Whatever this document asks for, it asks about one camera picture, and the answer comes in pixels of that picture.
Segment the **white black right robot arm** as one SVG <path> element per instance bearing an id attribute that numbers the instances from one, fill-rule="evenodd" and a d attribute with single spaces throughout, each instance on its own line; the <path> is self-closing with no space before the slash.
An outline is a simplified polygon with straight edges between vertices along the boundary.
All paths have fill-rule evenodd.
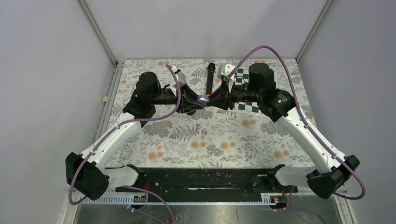
<path id="1" fill-rule="evenodd" d="M 207 106 L 231 110 L 235 103 L 256 103 L 259 111 L 287 131 L 314 163 L 309 168 L 276 166 L 268 174 L 269 189 L 280 192 L 286 186 L 306 187 L 323 199 L 335 194 L 359 166 L 358 158 L 346 156 L 317 131 L 295 98 L 276 87 L 274 71 L 267 64 L 250 65 L 248 80 L 241 84 L 236 83 L 233 71 L 238 68 L 230 64 L 219 67 L 220 84 Z"/>

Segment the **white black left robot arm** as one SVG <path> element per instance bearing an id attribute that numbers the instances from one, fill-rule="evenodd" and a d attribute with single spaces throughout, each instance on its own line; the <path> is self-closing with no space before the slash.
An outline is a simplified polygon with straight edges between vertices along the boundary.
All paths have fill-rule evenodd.
<path id="1" fill-rule="evenodd" d="M 90 147 L 80 154 L 70 153 L 65 159 L 69 191 L 78 190 L 91 200 L 100 198 L 107 190 L 128 186 L 138 192 L 144 188 L 144 171 L 134 165 L 107 168 L 115 152 L 132 136 L 139 133 L 148 121 L 153 121 L 156 105 L 175 105 L 173 112 L 189 113 L 203 108 L 197 95 L 187 88 L 186 76 L 172 68 L 172 82 L 160 86 L 153 72 L 139 76 L 130 101 L 115 123 Z"/>

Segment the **lavender earbuds case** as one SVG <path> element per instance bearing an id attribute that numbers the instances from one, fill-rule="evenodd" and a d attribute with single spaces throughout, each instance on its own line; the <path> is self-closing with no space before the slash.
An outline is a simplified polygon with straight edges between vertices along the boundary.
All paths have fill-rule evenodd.
<path id="1" fill-rule="evenodd" d="M 208 103 L 211 101 L 211 99 L 205 95 L 198 95 L 196 101 L 203 106 L 208 106 Z"/>

